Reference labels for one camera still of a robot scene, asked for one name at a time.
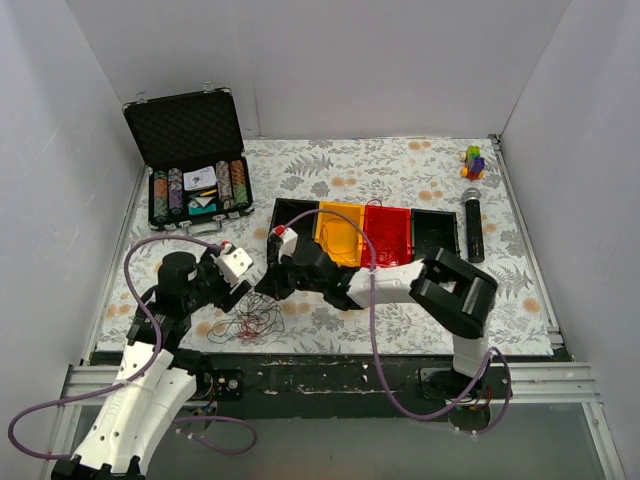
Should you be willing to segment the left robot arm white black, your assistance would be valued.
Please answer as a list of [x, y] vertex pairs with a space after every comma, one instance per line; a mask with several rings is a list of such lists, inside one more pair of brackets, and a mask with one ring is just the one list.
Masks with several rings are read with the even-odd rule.
[[179, 347], [192, 314], [208, 305], [230, 311], [250, 289], [243, 276], [252, 265], [230, 243], [201, 257], [174, 252], [163, 258], [127, 335], [114, 391], [70, 459], [56, 461], [52, 478], [144, 478], [182, 405], [212, 390], [213, 377], [198, 366], [199, 353]]

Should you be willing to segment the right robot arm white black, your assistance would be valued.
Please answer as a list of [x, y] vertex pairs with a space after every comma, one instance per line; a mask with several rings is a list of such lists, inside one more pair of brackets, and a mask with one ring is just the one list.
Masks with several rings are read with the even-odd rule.
[[340, 266], [319, 244], [299, 240], [287, 229], [267, 243], [267, 270], [255, 291], [284, 300], [296, 291], [315, 292], [341, 310], [381, 304], [417, 304], [453, 338], [454, 389], [475, 397], [489, 384], [481, 365], [488, 350], [485, 325], [493, 310], [497, 281], [441, 248], [406, 265], [377, 268]]

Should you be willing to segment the left black bin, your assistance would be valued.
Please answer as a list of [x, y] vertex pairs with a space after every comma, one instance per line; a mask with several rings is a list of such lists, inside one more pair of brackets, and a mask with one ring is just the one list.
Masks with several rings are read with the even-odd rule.
[[[277, 198], [274, 202], [269, 231], [271, 232], [277, 226], [286, 225], [304, 212], [317, 210], [318, 208], [318, 201]], [[317, 213], [313, 213], [295, 222], [292, 229], [298, 234], [298, 241], [313, 243], [315, 241], [316, 225]], [[267, 242], [271, 240], [270, 232], [267, 236]]]

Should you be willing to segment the black bin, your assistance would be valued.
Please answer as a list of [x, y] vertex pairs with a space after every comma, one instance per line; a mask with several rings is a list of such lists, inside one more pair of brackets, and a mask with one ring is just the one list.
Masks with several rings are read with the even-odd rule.
[[[318, 208], [318, 201], [277, 198], [274, 202], [269, 231], [271, 232], [277, 226], [286, 225], [304, 212], [317, 210]], [[313, 213], [295, 222], [292, 229], [298, 234], [298, 241], [313, 243], [315, 241], [316, 225], [317, 213]], [[267, 236], [267, 242], [271, 240], [270, 232]]]
[[455, 212], [412, 209], [411, 233], [413, 260], [423, 258], [430, 246], [445, 248], [460, 255]]

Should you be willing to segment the yellow bin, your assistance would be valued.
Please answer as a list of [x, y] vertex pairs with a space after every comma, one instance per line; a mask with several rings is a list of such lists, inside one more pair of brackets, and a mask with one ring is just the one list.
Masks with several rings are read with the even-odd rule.
[[363, 227], [365, 206], [323, 201], [317, 215], [315, 241], [340, 266], [359, 267], [363, 239], [349, 223]]

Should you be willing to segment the teal card box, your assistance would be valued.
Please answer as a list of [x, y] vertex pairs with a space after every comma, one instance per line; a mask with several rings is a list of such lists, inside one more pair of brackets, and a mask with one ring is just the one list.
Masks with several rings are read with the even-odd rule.
[[217, 211], [217, 198], [211, 197], [192, 197], [188, 203], [188, 213], [190, 216], [203, 215]]

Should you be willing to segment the playing card deck white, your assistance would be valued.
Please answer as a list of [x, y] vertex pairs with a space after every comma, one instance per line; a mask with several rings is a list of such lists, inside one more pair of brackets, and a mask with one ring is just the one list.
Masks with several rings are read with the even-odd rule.
[[183, 173], [183, 187], [185, 191], [213, 188], [216, 184], [217, 176], [213, 166]]

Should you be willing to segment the red bin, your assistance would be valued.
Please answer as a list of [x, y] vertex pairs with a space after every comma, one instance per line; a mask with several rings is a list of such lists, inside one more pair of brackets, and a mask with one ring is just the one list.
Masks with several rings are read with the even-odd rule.
[[409, 209], [383, 206], [369, 202], [365, 206], [361, 266], [371, 266], [371, 249], [375, 250], [375, 265], [379, 268], [406, 265], [412, 257], [411, 212]]

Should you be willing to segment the black poker chip case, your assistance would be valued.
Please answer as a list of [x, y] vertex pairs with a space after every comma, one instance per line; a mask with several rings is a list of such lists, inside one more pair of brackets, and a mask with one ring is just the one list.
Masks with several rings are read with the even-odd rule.
[[[251, 215], [254, 199], [245, 145], [228, 88], [127, 103], [123, 115], [148, 174], [147, 220], [155, 231], [214, 230], [225, 220]], [[185, 191], [183, 173], [213, 166], [213, 188]], [[192, 197], [217, 198], [217, 211], [190, 216]]]

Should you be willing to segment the right black bin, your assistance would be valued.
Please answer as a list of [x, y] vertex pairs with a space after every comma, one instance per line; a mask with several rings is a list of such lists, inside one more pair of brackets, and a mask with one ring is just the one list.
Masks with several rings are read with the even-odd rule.
[[423, 258], [430, 246], [445, 248], [460, 255], [455, 212], [412, 209], [411, 233], [413, 260]]

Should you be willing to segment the black microphone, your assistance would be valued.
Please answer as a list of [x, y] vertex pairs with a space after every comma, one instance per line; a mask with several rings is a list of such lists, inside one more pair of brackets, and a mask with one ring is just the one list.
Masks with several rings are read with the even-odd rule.
[[466, 189], [461, 197], [465, 209], [467, 257], [470, 263], [476, 264], [485, 260], [480, 198], [480, 191], [473, 187]]

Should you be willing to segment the floral table mat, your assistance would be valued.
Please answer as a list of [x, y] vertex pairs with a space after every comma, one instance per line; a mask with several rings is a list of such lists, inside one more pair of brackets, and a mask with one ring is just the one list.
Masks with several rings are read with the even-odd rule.
[[[468, 182], [461, 178], [464, 139], [391, 138], [370, 140], [249, 140], [245, 144], [254, 211], [210, 229], [211, 242], [228, 240], [253, 258], [258, 280], [265, 269], [266, 236], [277, 198], [383, 206], [464, 214], [460, 202]], [[477, 188], [485, 260], [481, 267], [498, 283], [489, 317], [492, 345], [508, 355], [548, 356], [551, 322], [513, 212], [502, 168], [489, 140], [479, 141], [486, 170]], [[95, 350], [121, 351], [133, 320], [133, 294], [156, 281], [161, 259], [199, 246], [157, 242], [148, 220], [148, 188], [141, 185], [130, 215], [129, 243], [138, 250], [129, 268], [118, 268], [106, 301]], [[250, 337], [235, 315], [213, 308], [198, 311], [183, 339], [186, 348], [204, 352], [261, 354], [449, 354], [449, 333], [414, 305], [379, 306], [374, 313], [342, 312], [313, 293], [298, 292], [263, 316], [264, 333]]]

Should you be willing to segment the colourful toy block train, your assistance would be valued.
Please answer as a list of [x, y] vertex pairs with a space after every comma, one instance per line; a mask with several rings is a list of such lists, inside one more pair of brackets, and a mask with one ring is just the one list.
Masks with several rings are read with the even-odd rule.
[[476, 145], [470, 145], [461, 154], [463, 167], [460, 171], [462, 178], [470, 181], [480, 180], [484, 176], [485, 158], [481, 155], [480, 148]]

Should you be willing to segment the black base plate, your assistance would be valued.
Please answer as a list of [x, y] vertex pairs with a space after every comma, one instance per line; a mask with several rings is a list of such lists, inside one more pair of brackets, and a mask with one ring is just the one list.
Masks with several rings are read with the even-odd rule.
[[465, 388], [448, 356], [204, 354], [195, 415], [258, 419], [399, 418], [398, 402], [416, 414], [443, 408]]

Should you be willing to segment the aluminium rail frame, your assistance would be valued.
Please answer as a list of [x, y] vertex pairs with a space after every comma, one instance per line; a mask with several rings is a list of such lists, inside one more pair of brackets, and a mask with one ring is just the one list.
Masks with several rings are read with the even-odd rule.
[[[578, 404], [582, 406], [588, 430], [606, 479], [625, 479], [605, 417], [600, 390], [587, 362], [523, 362], [511, 364], [511, 404]], [[110, 385], [118, 367], [111, 365], [70, 366], [62, 395], [75, 395]], [[81, 402], [58, 410], [49, 442], [53, 453], [68, 452], [82, 413]]]

